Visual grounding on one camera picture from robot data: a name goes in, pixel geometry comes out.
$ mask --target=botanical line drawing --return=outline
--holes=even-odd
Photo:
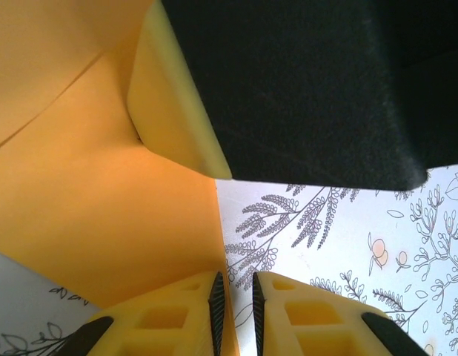
[[[397,265],[399,268],[397,269],[396,273],[399,273],[401,269],[409,269],[411,266],[407,264],[408,256],[407,252],[401,251],[398,257],[395,257]]]
[[[12,335],[0,335],[0,356],[53,356],[73,336],[63,336],[63,331],[55,323],[48,322],[45,332],[29,342],[25,338]]]
[[[448,344],[451,348],[451,351],[456,349],[458,355],[458,298],[454,299],[453,308],[450,313],[443,313],[442,318],[443,325],[446,325],[448,329],[445,332],[445,335],[454,336]]]
[[[416,223],[416,230],[422,236],[422,244],[429,246],[429,251],[420,247],[419,253],[414,258],[418,264],[414,266],[413,270],[415,272],[425,271],[422,275],[422,281],[425,282],[427,280],[431,266],[436,261],[449,262],[452,265],[451,270],[454,274],[446,274],[444,280],[435,279],[434,284],[431,286],[431,290],[434,292],[432,300],[439,300],[437,313],[442,310],[447,287],[458,283],[458,256],[452,255],[452,242],[458,240],[458,222],[455,223],[457,214],[455,210],[451,213],[445,211],[443,214],[445,223],[445,230],[443,231],[445,232],[438,232],[437,238],[434,238],[438,210],[444,200],[437,185],[433,192],[432,190],[428,192],[428,207],[425,207],[422,200],[419,199],[415,205],[411,204],[412,214],[410,215],[411,221]]]
[[[387,263],[389,255],[387,250],[385,249],[384,240],[377,239],[376,241],[374,241],[374,243],[372,243],[371,233],[369,233],[368,235],[368,246],[372,252],[371,261],[369,262],[369,275],[371,275],[374,262],[382,270],[382,267],[385,266],[385,264]]]
[[[82,300],[84,306],[86,306],[87,304],[89,304],[89,302],[83,298],[81,298],[80,296],[78,296],[77,294],[71,294],[68,292],[68,290],[64,287],[56,287],[56,288],[52,288],[48,291],[49,293],[56,293],[60,299],[67,299],[67,300]]]
[[[458,200],[458,172],[455,173],[454,178],[446,188],[445,194],[451,200]]]
[[[234,323],[236,324],[236,329],[244,325],[246,321],[250,319],[253,314],[252,303],[247,304],[239,310],[239,312],[234,317]]]
[[[302,194],[304,189],[303,185],[288,185],[286,192],[300,199],[305,198]],[[299,233],[292,240],[291,247],[304,242],[310,248],[321,235],[318,242],[320,249],[333,225],[339,201],[349,193],[353,202],[359,189],[319,187],[303,205],[292,197],[267,194],[260,198],[260,202],[244,207],[242,213],[250,216],[236,227],[236,233],[241,234],[243,240],[252,240],[225,245],[226,254],[240,256],[231,264],[226,261],[229,281],[235,281],[237,288],[248,290],[252,286],[253,273],[270,271],[278,253],[278,249],[272,247],[273,241],[294,222]]]
[[[387,210],[387,214],[391,215],[394,219],[402,219],[404,214],[397,210]]]
[[[414,195],[414,191],[395,191],[394,196],[397,200],[408,200],[412,195]]]
[[[359,284],[358,278],[352,278],[353,272],[351,270],[348,273],[341,273],[339,277],[344,281],[344,290],[347,292],[346,297],[357,300],[361,303],[368,302],[368,296],[363,295],[364,284]],[[316,277],[310,280],[310,285],[315,286],[331,293],[342,295],[342,288],[336,284],[336,281],[324,280],[323,278]],[[398,326],[403,328],[407,333],[410,327],[411,318],[422,308],[426,303],[426,300],[420,303],[414,309],[406,309],[404,307],[403,296],[396,294],[393,291],[385,291],[383,289],[373,289],[372,295],[374,299],[384,303],[388,309],[384,310],[384,313],[389,316]]]
[[[341,273],[339,275],[341,279],[345,281],[345,291],[348,293],[348,298],[358,300],[359,302],[365,304],[368,299],[368,296],[362,295],[364,291],[364,285],[357,285],[358,279],[357,277],[351,279],[352,274],[353,272],[349,270],[348,273]]]

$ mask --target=yellow plastic object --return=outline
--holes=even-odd
[[[140,24],[152,1],[0,1],[0,145]]]
[[[95,315],[90,321],[112,317],[113,322],[87,356],[220,355],[224,306],[224,286],[218,272],[173,283]],[[78,340],[70,343],[79,347]],[[70,355],[66,348],[76,350],[66,345],[63,355]]]
[[[232,177],[160,0],[145,16],[127,103],[152,152],[209,177]]]
[[[139,34],[0,148],[0,252],[101,308],[225,269],[214,180],[146,149],[127,114]]]
[[[387,317],[380,310],[271,272],[256,278],[253,309],[264,356],[391,356],[361,318]]]

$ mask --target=rectangular cutout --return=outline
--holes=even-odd
[[[181,329],[185,325],[188,310],[181,306],[155,306],[148,309],[138,328]]]
[[[148,344],[127,344],[124,346],[119,356],[143,356],[143,355],[158,355],[158,356],[173,356],[175,351],[174,345],[156,344],[148,341]]]
[[[330,325],[342,323],[334,308],[325,302],[289,302],[285,311],[291,325]]]
[[[366,356],[347,331],[300,332],[296,338],[306,356]]]

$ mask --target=floral wallpaper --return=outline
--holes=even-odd
[[[242,355],[252,273],[274,271],[383,310],[429,355],[458,355],[458,165],[414,191],[218,181]]]
[[[0,356],[52,356],[98,310],[0,255]]]

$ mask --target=black edge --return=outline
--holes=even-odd
[[[112,317],[100,317],[84,324],[55,356],[86,356],[113,323]]]
[[[265,298],[257,273],[252,275],[252,309],[253,321],[256,330],[257,356],[264,353],[264,322],[265,322]]]
[[[225,313],[224,279],[221,272],[218,272],[214,278],[208,302],[214,356],[220,356]]]
[[[394,321],[370,312],[361,317],[392,356],[427,355]]]

